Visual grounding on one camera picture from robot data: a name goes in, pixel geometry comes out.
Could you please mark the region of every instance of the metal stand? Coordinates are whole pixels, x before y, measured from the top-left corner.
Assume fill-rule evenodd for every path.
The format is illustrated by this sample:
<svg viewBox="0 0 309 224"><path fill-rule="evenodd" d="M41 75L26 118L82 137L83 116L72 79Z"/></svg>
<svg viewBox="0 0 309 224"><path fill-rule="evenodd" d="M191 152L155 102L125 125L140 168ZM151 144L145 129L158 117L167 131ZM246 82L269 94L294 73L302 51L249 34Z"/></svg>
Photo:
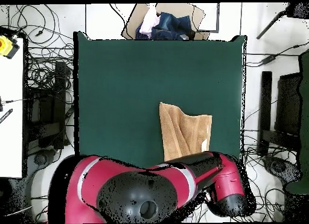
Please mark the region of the metal stand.
<svg viewBox="0 0 309 224"><path fill-rule="evenodd" d="M270 29L270 27L277 21L279 20L281 17L287 15L287 12L286 11L281 11L280 13L278 13L275 18L273 18L273 20L268 24L268 26L266 26L265 29L263 29L263 31L260 33L260 35L257 36L256 39L260 39L265 33L267 30Z"/></svg>

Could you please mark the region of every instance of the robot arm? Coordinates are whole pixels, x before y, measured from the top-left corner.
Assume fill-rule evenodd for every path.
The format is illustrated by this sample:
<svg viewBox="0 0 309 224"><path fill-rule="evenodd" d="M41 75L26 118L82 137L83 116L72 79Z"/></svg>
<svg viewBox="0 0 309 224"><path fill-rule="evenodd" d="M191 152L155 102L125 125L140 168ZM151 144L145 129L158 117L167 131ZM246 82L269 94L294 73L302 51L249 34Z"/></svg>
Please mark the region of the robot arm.
<svg viewBox="0 0 309 224"><path fill-rule="evenodd" d="M208 187L218 216L245 213L244 188L232 158L202 152L140 169L90 156L76 166L67 189L66 223L157 223Z"/></svg>

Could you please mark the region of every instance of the green mat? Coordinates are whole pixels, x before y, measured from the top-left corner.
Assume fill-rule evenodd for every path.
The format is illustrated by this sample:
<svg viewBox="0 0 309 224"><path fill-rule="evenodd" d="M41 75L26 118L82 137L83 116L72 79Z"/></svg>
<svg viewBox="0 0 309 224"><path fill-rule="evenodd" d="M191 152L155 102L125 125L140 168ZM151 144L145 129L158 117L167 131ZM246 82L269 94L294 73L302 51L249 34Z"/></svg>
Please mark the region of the green mat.
<svg viewBox="0 0 309 224"><path fill-rule="evenodd" d="M209 149L239 157L245 39L88 40L78 33L80 154L138 167L162 162L163 102L212 115Z"/></svg>

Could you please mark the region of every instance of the white floor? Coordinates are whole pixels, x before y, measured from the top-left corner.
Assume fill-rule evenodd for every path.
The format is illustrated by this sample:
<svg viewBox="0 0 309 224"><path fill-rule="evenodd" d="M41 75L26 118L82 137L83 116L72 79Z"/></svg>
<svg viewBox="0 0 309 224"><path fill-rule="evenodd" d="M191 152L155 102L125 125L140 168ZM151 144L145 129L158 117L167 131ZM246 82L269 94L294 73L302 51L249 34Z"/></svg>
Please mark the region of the white floor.
<svg viewBox="0 0 309 224"><path fill-rule="evenodd" d="M91 39L123 39L121 32L123 30L123 22L119 16L113 12L108 4L91 4L87 5L48 5L50 9L57 13L59 17L60 31L68 37L72 37L73 31L83 31ZM267 57L264 54L276 54L281 51L297 44L303 44L308 41L308 21L300 19L289 19L287 17L278 21L260 40L257 40L257 35L264 29L264 27L275 17L275 15L285 9L285 3L220 3L220 27L219 33L211 33L210 40L231 40L234 36L242 34L248 36L247 41L247 61L259 62L263 58ZM53 30L53 19L49 10L44 5L36 6L46 18L46 27ZM134 4L117 4L121 15L125 20L130 15ZM10 18L17 12L16 6L10 6ZM43 18L33 8L28 7L24 11L24 16L28 20L28 24L43 25ZM13 18L11 25L17 25L17 18ZM0 25L7 24L7 15L3 14L0 9ZM20 19L20 25L25 25L24 20ZM26 28L26 32L30 32L33 28ZM35 41L44 41L51 33L44 31L39 37L34 37ZM72 43L72 40L67 37L62 37L49 45L49 42L42 44L43 46L49 45L49 47L63 47L65 43ZM247 86L246 86L246 110L245 117L252 112L259 109L260 99L260 81L262 71L273 72L273 86L272 86L272 99L276 100L277 96L277 82L281 75L290 74L299 71L298 58L295 55L299 55L309 48L307 46L301 46L296 49L288 50L285 52L286 56L279 56L274 62L268 65L258 68L247 68ZM276 103L272 104L272 128L275 122L275 110ZM245 129L258 129L258 114L252 115L246 121ZM73 144L73 127L67 127L67 135ZM247 132L245 144L256 144L256 132ZM35 176L33 183L32 194L34 197L44 196L48 194L49 183L52 175L60 164L61 160L68 155L74 153L71 146L67 146L61 154L59 161L53 163L44 170L38 172ZM268 174L259 165L254 166L254 169L250 166L247 168L248 176L251 180L259 186L262 196L270 188L282 188L280 181ZM258 195L258 190L254 183L250 183L252 191L255 195ZM273 191L267 197L271 203L282 203L284 198L280 192ZM34 200L33 213L37 214L41 212L42 208L46 206L46 201ZM230 218L219 218L214 216L210 211L206 212L206 208L198 209L193 215L193 219L190 218L187 221L196 221L196 218L201 217L200 222L229 222ZM275 216L277 220L280 220L281 216ZM254 214L252 216L254 220L261 221L263 217L260 214Z"/></svg>

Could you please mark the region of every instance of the tan cloth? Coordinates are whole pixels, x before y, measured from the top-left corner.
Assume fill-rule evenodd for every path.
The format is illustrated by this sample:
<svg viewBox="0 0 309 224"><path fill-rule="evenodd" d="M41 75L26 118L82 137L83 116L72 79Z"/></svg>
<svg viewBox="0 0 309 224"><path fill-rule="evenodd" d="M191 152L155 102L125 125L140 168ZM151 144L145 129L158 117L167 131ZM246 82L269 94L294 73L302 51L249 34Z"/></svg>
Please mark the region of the tan cloth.
<svg viewBox="0 0 309 224"><path fill-rule="evenodd" d="M165 103L160 103L159 113L164 161L209 149L212 116L188 116L179 107Z"/></svg>

